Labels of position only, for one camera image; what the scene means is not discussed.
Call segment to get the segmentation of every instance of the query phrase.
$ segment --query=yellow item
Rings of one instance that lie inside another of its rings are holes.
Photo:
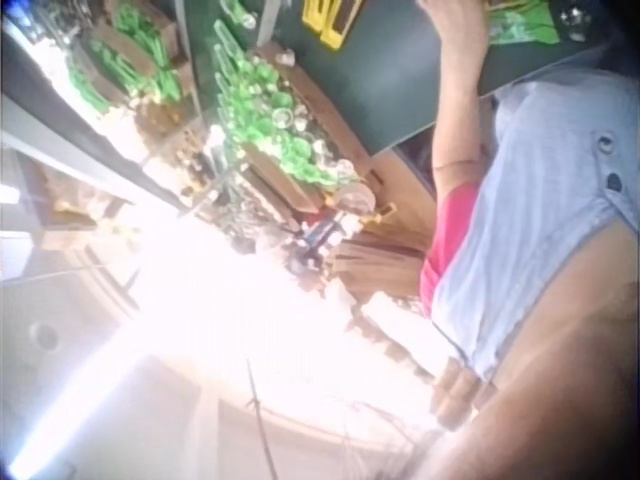
[[[344,43],[364,0],[333,0],[320,40],[333,50]]]
[[[316,33],[322,32],[327,21],[331,0],[305,0],[302,21]]]
[[[373,215],[367,215],[365,217],[362,217],[360,221],[365,225],[367,223],[380,224],[384,220],[389,218],[391,215],[396,213],[397,211],[398,211],[398,207],[396,207],[395,203],[387,203],[382,208],[380,208],[377,212],[375,212]]]

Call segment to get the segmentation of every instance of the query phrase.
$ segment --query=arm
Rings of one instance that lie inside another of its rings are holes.
[[[488,48],[480,0],[420,0],[442,41],[440,100],[433,139],[433,178],[438,199],[479,182],[481,156],[478,81]]]
[[[603,469],[637,433],[637,318],[636,283],[534,360],[417,478],[619,478]]]

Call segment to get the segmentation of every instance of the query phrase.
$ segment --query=product display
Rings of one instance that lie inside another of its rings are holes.
[[[239,145],[252,143],[275,158],[285,173],[312,185],[335,189],[357,182],[353,168],[334,161],[339,158],[335,147],[278,71],[243,52],[221,20],[214,31],[218,114],[230,148],[237,151]]]

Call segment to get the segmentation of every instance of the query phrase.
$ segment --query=wire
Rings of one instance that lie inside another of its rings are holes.
[[[271,449],[269,448],[269,441],[267,440],[267,433],[264,430],[264,422],[262,421],[262,413],[260,412],[260,400],[256,392],[256,385],[253,381],[253,372],[251,371],[251,362],[247,358],[247,370],[249,372],[249,382],[251,383],[251,392],[253,394],[253,405],[256,409],[256,419],[258,420],[258,430],[260,432],[260,440],[262,441],[262,448],[264,449],[265,457],[267,458],[267,464],[271,471],[271,479],[278,480],[278,473],[276,472],[276,466],[273,463],[273,457],[271,456]]]

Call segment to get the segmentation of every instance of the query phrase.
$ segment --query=light blue shirt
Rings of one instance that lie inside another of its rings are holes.
[[[432,320],[490,380],[565,262],[616,217],[638,232],[640,86],[552,70],[499,95],[498,152]]]

